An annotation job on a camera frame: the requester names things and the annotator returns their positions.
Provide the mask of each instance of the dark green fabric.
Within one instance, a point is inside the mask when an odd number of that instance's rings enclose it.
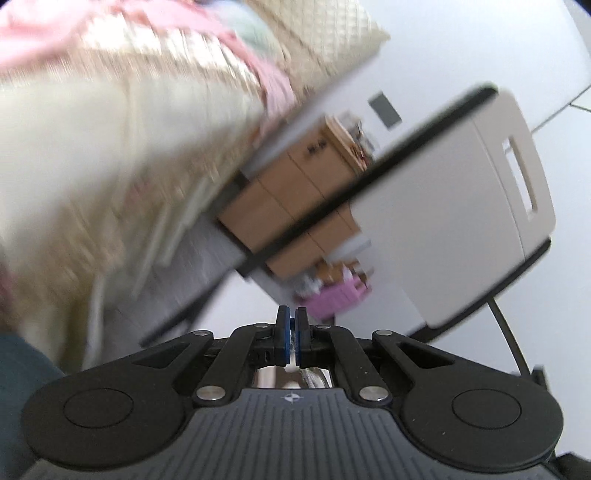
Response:
[[[19,478],[35,456],[21,432],[21,412],[31,394],[63,374],[18,335],[0,334],[0,478]]]

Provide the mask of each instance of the bed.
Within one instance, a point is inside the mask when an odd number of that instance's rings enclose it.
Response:
[[[65,41],[80,4],[44,11],[26,62],[0,42],[0,315],[69,371],[265,136],[389,38],[355,0],[89,0]],[[4,9],[0,34],[30,16]]]

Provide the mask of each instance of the black circular joint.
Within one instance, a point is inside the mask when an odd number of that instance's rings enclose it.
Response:
[[[488,388],[460,393],[453,399],[452,409],[461,421],[479,429],[504,429],[521,415],[516,399]]]
[[[101,470],[159,452],[184,418],[166,375],[124,362],[64,377],[35,392],[23,409],[22,431],[39,457]]]
[[[64,415],[79,427],[101,429],[124,421],[133,407],[129,395],[113,388],[95,388],[70,397]]]
[[[531,380],[486,368],[424,371],[401,419],[433,458],[483,473],[516,471],[546,460],[563,427],[556,400]]]

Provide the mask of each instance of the gray ribbed plate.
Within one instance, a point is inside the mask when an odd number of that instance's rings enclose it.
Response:
[[[143,462],[76,472],[40,460],[23,478],[556,480],[542,466],[485,475],[443,465],[414,447],[388,412],[354,405],[340,388],[243,390],[230,405],[198,410],[182,435]]]

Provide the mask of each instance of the pink storage box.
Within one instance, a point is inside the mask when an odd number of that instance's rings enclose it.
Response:
[[[310,316],[322,320],[349,310],[370,292],[371,287],[366,286],[357,275],[354,275],[343,283],[323,288],[320,293],[307,299],[302,306],[307,308]]]

